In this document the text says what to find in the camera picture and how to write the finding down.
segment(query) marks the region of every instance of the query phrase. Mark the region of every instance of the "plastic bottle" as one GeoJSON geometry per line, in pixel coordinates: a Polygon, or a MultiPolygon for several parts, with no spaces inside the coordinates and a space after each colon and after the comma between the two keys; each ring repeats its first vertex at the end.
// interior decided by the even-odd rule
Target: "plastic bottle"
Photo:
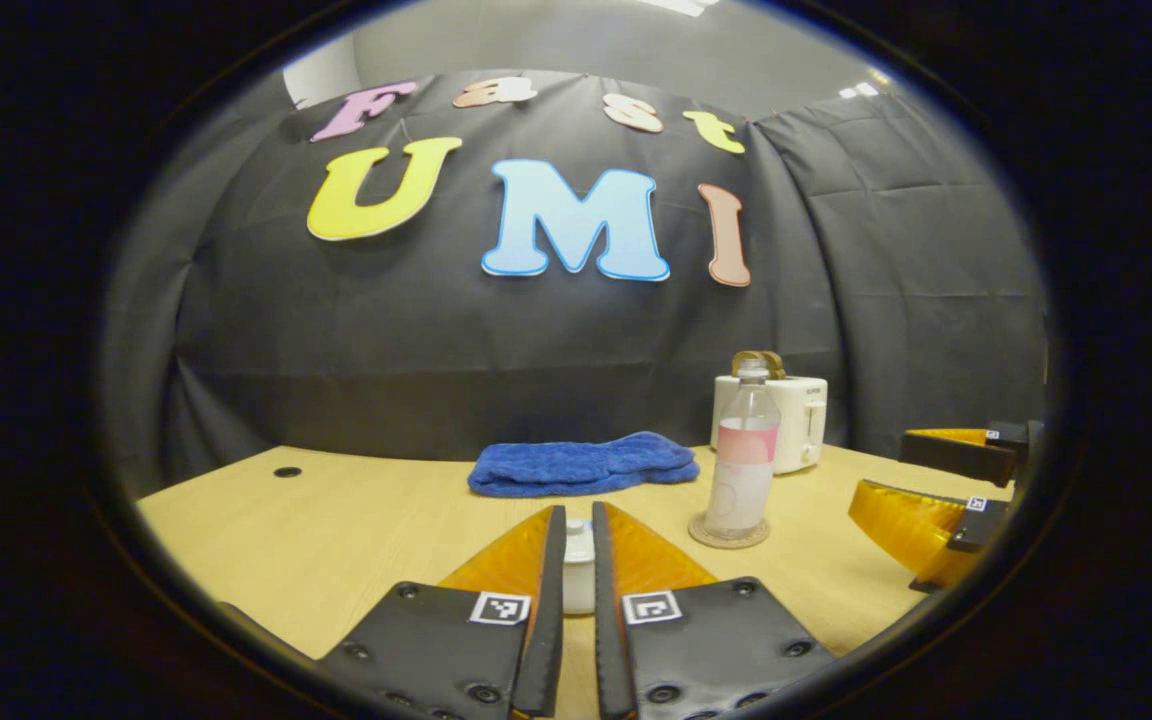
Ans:
{"type": "Polygon", "coordinates": [[[563,615],[594,611],[594,529],[589,520],[567,521],[563,554],[563,615]]]}
{"type": "Polygon", "coordinates": [[[725,539],[749,537],[758,529],[772,491],[773,460],[781,411],[767,387],[767,363],[742,359],[740,388],[718,420],[714,486],[705,510],[705,532],[725,539]]]}

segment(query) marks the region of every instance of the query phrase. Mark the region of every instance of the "wooden table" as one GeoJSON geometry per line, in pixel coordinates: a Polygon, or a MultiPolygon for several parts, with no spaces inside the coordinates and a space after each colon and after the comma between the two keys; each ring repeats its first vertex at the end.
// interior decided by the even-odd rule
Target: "wooden table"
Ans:
{"type": "MultiPolygon", "coordinates": [[[[500,500],[470,492],[472,462],[276,447],[143,498],[141,510],[206,593],[311,657],[325,655],[400,579],[435,584],[532,511],[562,503],[568,518],[589,518],[594,500],[644,521],[718,578],[758,577],[824,646],[843,655],[925,597],[847,516],[856,482],[1011,498],[1010,486],[826,447],[819,465],[773,482],[766,541],[717,550],[687,533],[687,522],[707,505],[713,478],[713,452],[695,449],[700,478],[681,486],[500,500]],[[302,473],[275,477],[285,467],[302,473]]],[[[596,717],[596,703],[594,620],[568,617],[558,717],[596,717]]]]}

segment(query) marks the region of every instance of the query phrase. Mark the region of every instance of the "letter u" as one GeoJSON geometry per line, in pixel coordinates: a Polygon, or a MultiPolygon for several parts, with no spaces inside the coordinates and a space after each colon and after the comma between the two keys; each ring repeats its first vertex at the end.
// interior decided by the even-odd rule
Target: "letter u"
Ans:
{"type": "Polygon", "coordinates": [[[358,188],[372,165],[389,154],[388,147],[369,147],[348,152],[328,162],[328,176],[310,205],[306,225],[323,240],[353,240],[374,236],[406,223],[420,213],[434,192],[438,173],[448,152],[461,146],[458,137],[431,137],[408,143],[403,152],[411,156],[402,182],[389,199],[376,205],[357,205],[358,188]]]}

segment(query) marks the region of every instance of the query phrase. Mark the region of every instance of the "cork coaster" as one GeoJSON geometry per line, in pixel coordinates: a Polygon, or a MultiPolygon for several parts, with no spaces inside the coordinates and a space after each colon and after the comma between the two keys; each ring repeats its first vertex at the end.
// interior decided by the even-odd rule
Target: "cork coaster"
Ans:
{"type": "Polygon", "coordinates": [[[689,532],[698,543],[707,544],[710,547],[722,547],[727,550],[737,550],[741,547],[751,547],[760,541],[767,539],[768,533],[772,532],[772,528],[767,524],[767,518],[758,521],[758,525],[755,525],[755,531],[744,538],[721,538],[711,535],[707,529],[705,529],[705,514],[702,511],[700,515],[696,515],[691,518],[691,523],[687,525],[687,532],[689,532]]]}

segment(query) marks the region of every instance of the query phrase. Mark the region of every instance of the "folded towel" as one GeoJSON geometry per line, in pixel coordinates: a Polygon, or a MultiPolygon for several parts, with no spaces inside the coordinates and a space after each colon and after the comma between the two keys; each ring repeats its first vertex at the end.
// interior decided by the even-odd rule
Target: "folded towel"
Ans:
{"type": "Polygon", "coordinates": [[[655,433],[612,442],[502,444],[486,447],[470,488],[490,497],[598,495],[639,483],[681,483],[700,475],[695,452],[655,433]]]}

